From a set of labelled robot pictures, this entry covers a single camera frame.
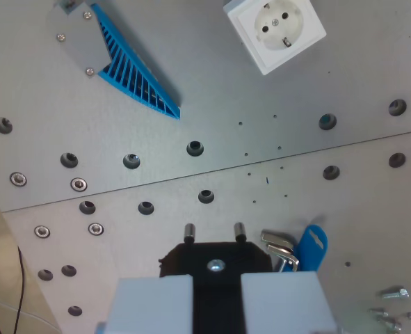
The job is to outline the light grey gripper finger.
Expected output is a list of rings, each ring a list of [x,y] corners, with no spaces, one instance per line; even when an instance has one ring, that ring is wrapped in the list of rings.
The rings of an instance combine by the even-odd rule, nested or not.
[[[247,333],[337,333],[314,271],[245,273],[241,276]]]
[[[193,277],[119,280],[108,317],[96,333],[192,333]]]

